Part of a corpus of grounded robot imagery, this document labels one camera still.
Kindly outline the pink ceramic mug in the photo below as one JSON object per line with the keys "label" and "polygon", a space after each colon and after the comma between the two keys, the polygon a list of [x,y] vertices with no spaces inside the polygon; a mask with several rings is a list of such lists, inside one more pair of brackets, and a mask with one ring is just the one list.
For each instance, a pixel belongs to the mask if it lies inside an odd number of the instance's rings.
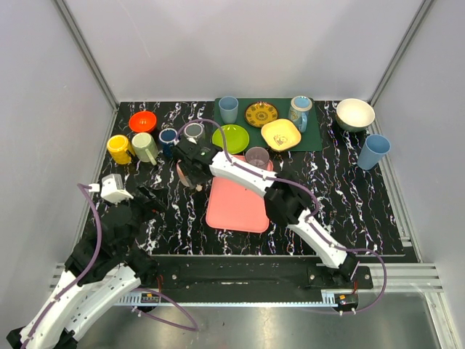
{"label": "pink ceramic mug", "polygon": [[187,179],[187,177],[184,175],[184,173],[182,172],[181,170],[181,167],[180,167],[180,161],[177,162],[177,165],[176,165],[176,170],[177,170],[177,174],[178,174],[178,177],[179,177],[179,180],[180,182],[185,186],[185,187],[189,187],[190,189],[195,189],[196,191],[200,192],[203,190],[203,186],[200,185],[200,184],[197,184],[197,185],[193,185],[192,183],[189,182],[189,180]]}

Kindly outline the grey ceramic mug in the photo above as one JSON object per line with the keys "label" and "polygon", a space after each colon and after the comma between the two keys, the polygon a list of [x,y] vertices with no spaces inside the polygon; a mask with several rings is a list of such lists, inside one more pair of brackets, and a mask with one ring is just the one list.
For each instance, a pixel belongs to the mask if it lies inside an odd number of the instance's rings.
{"label": "grey ceramic mug", "polygon": [[201,144],[205,141],[206,131],[201,123],[194,122],[184,128],[183,135],[188,140]]}

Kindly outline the dark blue ceramic mug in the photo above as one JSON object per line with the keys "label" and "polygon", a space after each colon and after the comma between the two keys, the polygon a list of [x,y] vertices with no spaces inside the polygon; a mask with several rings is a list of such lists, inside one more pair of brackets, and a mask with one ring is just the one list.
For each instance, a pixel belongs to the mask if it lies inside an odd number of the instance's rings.
{"label": "dark blue ceramic mug", "polygon": [[178,143],[179,138],[177,130],[174,128],[162,129],[158,136],[159,143],[162,147],[163,155],[167,159],[172,158],[172,148]]}

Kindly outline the light green ceramic mug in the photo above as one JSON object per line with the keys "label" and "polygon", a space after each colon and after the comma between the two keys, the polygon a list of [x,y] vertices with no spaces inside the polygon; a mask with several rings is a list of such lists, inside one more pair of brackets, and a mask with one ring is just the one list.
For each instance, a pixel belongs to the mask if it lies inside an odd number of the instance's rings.
{"label": "light green ceramic mug", "polygon": [[146,132],[137,133],[132,138],[132,147],[141,162],[157,164],[158,149],[153,136]]}

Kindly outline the yellow glass mug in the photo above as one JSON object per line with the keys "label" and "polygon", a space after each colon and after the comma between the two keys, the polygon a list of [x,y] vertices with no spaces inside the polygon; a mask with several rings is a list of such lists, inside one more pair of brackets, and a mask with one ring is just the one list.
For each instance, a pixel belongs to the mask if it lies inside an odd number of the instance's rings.
{"label": "yellow glass mug", "polygon": [[120,165],[127,165],[132,163],[132,159],[135,155],[132,144],[130,143],[127,136],[114,135],[106,144],[106,148],[111,158]]}

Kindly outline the purple translucent cup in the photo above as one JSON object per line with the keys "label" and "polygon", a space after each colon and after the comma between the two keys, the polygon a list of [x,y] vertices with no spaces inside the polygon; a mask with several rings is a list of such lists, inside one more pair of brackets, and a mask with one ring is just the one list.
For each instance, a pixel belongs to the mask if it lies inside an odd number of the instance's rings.
{"label": "purple translucent cup", "polygon": [[252,166],[260,169],[267,169],[270,155],[263,147],[253,147],[246,151],[245,159],[246,162]]}

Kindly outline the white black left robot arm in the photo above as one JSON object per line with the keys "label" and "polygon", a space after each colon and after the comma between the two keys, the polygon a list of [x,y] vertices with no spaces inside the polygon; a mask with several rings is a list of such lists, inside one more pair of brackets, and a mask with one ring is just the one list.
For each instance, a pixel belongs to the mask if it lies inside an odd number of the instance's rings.
{"label": "white black left robot arm", "polygon": [[127,193],[103,216],[91,203],[96,232],[81,237],[52,294],[28,325],[9,332],[9,345],[76,348],[116,300],[138,286],[156,285],[158,263],[135,240],[141,224],[166,211],[165,192],[141,185],[137,195]]}

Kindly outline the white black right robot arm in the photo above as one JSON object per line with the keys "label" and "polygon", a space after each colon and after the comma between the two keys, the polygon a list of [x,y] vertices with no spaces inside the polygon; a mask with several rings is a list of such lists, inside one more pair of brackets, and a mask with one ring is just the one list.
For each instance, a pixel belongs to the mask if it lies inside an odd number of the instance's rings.
{"label": "white black right robot arm", "polygon": [[324,266],[330,268],[334,286],[343,289],[355,281],[358,258],[315,219],[318,200],[308,188],[295,182],[291,173],[259,169],[218,146],[202,146],[186,139],[175,142],[172,154],[193,185],[218,177],[263,198],[267,217],[310,245]]}

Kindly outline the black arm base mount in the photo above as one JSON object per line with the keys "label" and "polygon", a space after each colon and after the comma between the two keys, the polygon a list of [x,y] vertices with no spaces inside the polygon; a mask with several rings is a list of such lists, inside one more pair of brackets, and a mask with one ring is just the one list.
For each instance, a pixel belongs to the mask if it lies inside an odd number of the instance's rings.
{"label": "black arm base mount", "polygon": [[163,287],[192,284],[272,282],[314,289],[372,290],[368,267],[358,265],[353,277],[324,266],[316,256],[175,256],[154,255]]}

